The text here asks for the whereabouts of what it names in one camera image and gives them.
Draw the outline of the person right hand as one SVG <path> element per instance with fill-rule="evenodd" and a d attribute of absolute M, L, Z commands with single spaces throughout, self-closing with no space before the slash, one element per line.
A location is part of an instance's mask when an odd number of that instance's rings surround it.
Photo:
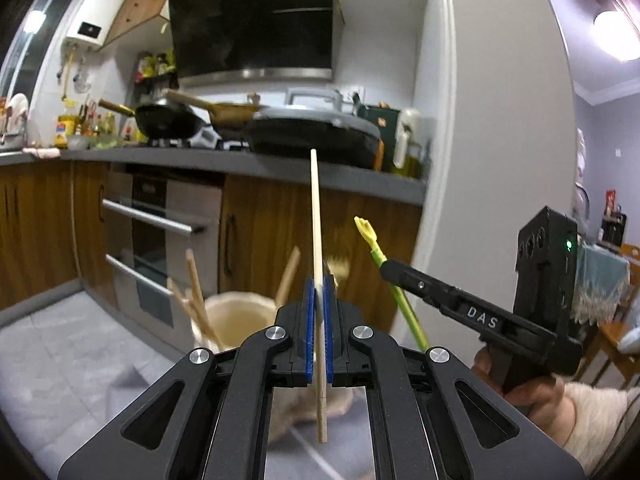
<path fill-rule="evenodd" d="M 516 408 L 529 408 L 528 418 L 559 446 L 566 445 L 576 425 L 576 408 L 562 379 L 536 378 L 503 393 L 490 378 L 491 367 L 489 350 L 483 348 L 474 358 L 474 374 Z"/>

